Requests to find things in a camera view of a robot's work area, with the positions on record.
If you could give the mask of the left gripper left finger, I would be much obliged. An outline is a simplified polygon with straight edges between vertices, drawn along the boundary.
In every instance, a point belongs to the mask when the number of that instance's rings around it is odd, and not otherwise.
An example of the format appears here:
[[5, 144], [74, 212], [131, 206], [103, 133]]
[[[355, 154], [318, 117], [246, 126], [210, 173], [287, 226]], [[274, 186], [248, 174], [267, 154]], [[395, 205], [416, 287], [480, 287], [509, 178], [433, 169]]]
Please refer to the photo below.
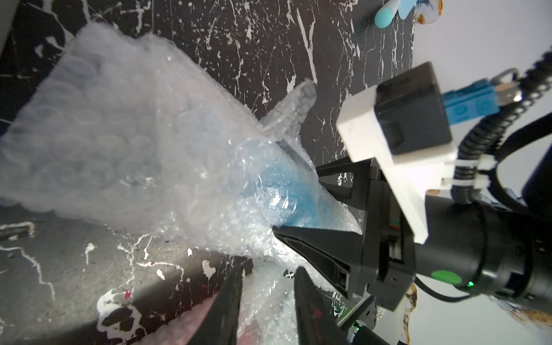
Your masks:
[[189, 345], [237, 344], [242, 286], [242, 268], [235, 267], [214, 299], [203, 323], [188, 342]]

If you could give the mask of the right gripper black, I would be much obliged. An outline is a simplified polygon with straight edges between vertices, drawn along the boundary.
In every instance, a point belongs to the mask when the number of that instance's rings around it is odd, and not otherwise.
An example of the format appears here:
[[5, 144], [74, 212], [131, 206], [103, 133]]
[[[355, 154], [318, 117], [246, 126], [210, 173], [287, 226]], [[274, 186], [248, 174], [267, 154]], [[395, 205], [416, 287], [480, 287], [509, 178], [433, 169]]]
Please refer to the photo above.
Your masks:
[[349, 157], [316, 168], [320, 184], [337, 201], [365, 211], [362, 234], [273, 227], [274, 236], [310, 263], [345, 298], [375, 296], [395, 310], [413, 282], [413, 236], [388, 182], [372, 159]]

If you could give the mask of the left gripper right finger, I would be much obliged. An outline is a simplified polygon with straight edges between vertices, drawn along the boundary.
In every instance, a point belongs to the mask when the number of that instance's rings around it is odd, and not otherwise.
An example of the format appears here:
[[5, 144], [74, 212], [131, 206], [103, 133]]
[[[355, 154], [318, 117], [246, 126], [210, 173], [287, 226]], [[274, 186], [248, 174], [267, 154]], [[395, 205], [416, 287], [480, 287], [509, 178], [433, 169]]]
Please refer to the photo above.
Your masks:
[[298, 341], [305, 344], [349, 344], [327, 313], [321, 295], [304, 267], [294, 275]]

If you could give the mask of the blue wine bottle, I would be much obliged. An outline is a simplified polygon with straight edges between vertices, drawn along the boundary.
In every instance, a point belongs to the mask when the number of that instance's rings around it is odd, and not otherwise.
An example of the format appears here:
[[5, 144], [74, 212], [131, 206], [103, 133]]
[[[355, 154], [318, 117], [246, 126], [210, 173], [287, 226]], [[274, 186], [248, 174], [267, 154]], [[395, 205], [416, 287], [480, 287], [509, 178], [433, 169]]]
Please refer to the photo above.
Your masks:
[[269, 165], [241, 194], [269, 226], [362, 233], [349, 209], [311, 171], [289, 161]]

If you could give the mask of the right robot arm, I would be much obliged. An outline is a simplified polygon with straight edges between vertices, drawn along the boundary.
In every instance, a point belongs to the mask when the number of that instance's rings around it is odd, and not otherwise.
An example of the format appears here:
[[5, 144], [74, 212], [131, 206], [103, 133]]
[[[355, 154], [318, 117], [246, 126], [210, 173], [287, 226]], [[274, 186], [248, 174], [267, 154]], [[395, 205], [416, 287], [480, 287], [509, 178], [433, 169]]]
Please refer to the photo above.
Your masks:
[[492, 296], [551, 312], [551, 228], [537, 218], [475, 202], [428, 196], [428, 238], [418, 244], [374, 159], [342, 158], [317, 168], [321, 177], [353, 176], [329, 192], [364, 209], [362, 233], [331, 227], [275, 227], [274, 236], [307, 260], [343, 297], [369, 294], [394, 310], [417, 275], [448, 283], [464, 297]]

